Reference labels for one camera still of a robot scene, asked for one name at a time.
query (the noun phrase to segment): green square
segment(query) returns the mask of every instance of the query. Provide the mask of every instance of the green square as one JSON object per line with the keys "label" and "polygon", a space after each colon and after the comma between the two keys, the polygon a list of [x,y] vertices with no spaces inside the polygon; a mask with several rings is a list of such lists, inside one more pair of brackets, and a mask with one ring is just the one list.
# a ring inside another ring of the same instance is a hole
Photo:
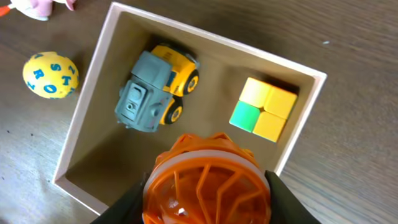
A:
{"label": "green square", "polygon": [[260,116],[259,108],[239,101],[229,123],[245,131],[252,132]]}

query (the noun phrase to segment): ball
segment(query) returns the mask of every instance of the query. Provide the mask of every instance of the ball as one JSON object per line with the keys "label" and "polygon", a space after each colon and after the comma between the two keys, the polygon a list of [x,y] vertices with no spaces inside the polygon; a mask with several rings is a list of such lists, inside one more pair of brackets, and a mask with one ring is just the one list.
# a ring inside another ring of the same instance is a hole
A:
{"label": "ball", "polygon": [[30,90],[49,99],[64,98],[79,85],[76,65],[56,52],[33,55],[24,65],[23,76]]}

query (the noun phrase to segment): toy truck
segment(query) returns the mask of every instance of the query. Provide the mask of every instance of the toy truck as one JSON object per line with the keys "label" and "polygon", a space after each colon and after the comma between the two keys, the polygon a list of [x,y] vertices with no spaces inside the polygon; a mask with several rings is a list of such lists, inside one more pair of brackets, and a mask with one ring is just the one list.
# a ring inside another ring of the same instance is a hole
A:
{"label": "toy truck", "polygon": [[198,84],[198,68],[190,54],[167,44],[141,53],[131,79],[119,93],[118,122],[144,132],[176,122],[183,111],[181,97]]}

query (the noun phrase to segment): rubik's cube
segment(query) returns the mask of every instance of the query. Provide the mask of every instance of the rubik's cube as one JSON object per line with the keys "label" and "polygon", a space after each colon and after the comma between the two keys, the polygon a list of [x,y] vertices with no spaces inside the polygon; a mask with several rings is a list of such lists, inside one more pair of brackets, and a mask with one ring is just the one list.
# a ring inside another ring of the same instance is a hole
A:
{"label": "rubik's cube", "polygon": [[277,142],[296,98],[294,93],[248,78],[229,123]]}

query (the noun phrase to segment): white box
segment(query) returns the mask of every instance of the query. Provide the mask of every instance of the white box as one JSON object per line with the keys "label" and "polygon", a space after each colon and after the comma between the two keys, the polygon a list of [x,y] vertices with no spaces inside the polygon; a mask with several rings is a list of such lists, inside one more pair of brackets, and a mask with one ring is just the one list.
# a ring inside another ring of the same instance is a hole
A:
{"label": "white box", "polygon": [[[178,42],[201,62],[197,89],[185,96],[178,122],[156,133],[116,123],[119,89],[140,53],[157,37]],[[298,87],[294,109],[277,144],[228,123],[247,77],[277,78]],[[112,3],[60,156],[54,182],[97,214],[151,170],[178,136],[225,132],[250,149],[262,170],[278,175],[310,114],[326,74],[254,47],[120,3]]]}

